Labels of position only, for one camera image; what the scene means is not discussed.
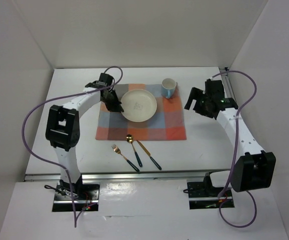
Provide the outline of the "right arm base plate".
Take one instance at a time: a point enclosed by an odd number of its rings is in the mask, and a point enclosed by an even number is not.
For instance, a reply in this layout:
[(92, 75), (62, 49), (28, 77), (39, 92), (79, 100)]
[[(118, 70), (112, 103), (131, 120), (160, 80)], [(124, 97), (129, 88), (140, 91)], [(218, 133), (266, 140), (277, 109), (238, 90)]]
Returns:
[(223, 208), (234, 208), (231, 190), (218, 198), (222, 189), (222, 187), (214, 187), (206, 181), (196, 181), (188, 182), (187, 188), (183, 192), (188, 195), (190, 210), (218, 209), (220, 205)]

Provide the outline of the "gold spoon green handle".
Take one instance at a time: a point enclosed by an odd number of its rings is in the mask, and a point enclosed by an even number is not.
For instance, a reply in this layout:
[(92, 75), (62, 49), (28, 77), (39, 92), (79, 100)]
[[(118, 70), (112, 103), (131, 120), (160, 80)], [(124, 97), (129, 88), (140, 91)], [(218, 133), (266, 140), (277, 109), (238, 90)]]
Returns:
[(132, 149), (133, 149), (134, 154), (135, 154), (135, 157), (136, 157), (136, 160), (137, 160), (137, 163), (138, 163), (138, 165), (142, 168), (142, 167), (143, 167), (143, 164), (142, 164), (142, 161), (141, 161), (141, 159), (140, 159), (140, 157), (139, 157), (139, 155), (138, 155), (138, 153), (137, 153), (137, 151), (136, 151), (136, 149), (135, 149), (135, 147), (134, 147), (134, 139), (133, 139), (133, 136), (132, 136), (131, 134), (127, 134), (127, 135), (126, 135), (126, 141), (127, 141), (129, 144), (131, 144)]

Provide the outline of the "gold knife green handle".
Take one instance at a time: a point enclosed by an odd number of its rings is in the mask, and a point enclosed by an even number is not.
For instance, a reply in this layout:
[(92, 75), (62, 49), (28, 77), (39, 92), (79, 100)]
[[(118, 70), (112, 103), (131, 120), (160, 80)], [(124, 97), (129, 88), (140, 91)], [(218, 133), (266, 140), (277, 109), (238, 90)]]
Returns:
[(148, 151), (148, 149), (139, 141), (136, 141), (139, 146), (144, 150), (144, 152), (148, 155), (148, 157), (151, 159), (151, 161), (153, 162), (153, 164), (161, 171), (162, 167), (158, 164), (158, 162), (152, 157), (151, 153)]

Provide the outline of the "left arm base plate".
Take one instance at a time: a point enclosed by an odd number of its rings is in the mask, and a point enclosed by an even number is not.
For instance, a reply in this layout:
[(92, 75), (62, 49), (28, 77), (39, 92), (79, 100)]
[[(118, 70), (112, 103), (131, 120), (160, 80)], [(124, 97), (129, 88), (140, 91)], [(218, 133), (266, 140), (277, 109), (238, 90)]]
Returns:
[[(58, 182), (54, 191), (54, 198), (52, 204), (52, 212), (72, 212), (73, 205), (71, 199), (71, 192), (69, 189), (62, 188)], [(75, 210), (77, 213), (97, 212), (99, 210), (99, 184), (86, 184), (80, 193), (73, 193)]]

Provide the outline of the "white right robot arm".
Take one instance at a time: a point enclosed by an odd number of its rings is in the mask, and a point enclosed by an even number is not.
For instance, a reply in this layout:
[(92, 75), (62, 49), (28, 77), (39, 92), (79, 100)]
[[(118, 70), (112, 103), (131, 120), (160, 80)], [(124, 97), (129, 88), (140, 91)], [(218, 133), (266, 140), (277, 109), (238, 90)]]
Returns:
[(224, 189), (245, 192), (270, 187), (276, 157), (256, 141), (240, 115), (236, 101), (225, 97), (221, 80), (206, 80), (204, 90), (193, 87), (184, 108), (215, 119), (233, 146), (231, 169)]

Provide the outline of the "light blue mug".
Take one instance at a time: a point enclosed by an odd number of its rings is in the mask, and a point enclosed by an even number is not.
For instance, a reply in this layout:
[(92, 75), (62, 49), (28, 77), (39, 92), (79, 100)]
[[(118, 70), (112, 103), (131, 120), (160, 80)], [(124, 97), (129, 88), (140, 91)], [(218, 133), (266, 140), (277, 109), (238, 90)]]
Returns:
[(166, 78), (161, 83), (161, 95), (166, 99), (170, 99), (175, 90), (176, 90), (177, 83), (175, 80), (171, 78)]

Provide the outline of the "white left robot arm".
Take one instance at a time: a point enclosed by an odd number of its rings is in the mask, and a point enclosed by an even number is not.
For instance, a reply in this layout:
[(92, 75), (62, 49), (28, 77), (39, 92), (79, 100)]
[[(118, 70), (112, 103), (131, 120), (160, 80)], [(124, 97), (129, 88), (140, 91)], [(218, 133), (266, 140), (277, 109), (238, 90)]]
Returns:
[(87, 94), (76, 96), (63, 105), (52, 105), (49, 109), (45, 137), (54, 148), (60, 170), (60, 186), (71, 199), (83, 195), (82, 174), (78, 168), (76, 145), (80, 139), (80, 117), (92, 106), (103, 102), (109, 112), (124, 110), (115, 90), (111, 87), (114, 77), (101, 73), (99, 79), (88, 83)]

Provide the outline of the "cream round plate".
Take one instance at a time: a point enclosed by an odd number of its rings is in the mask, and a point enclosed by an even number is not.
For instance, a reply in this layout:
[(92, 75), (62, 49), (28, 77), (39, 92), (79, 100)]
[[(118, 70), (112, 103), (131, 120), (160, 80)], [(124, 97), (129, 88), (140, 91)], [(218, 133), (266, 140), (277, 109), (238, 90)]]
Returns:
[(133, 89), (121, 98), (121, 113), (127, 120), (141, 123), (149, 120), (157, 111), (156, 98), (145, 89)]

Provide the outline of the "gold fork green handle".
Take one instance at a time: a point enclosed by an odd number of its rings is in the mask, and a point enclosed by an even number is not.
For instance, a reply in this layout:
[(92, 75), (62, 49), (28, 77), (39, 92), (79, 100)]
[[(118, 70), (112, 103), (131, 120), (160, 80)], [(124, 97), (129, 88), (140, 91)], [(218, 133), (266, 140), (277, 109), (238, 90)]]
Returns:
[(116, 154), (122, 156), (122, 157), (124, 158), (124, 160), (125, 160), (137, 173), (140, 172), (140, 170), (138, 169), (138, 167), (136, 167), (128, 158), (126, 158), (126, 157), (122, 154), (121, 150), (118, 148), (117, 145), (113, 144), (111, 147), (112, 147), (113, 151), (114, 151)]

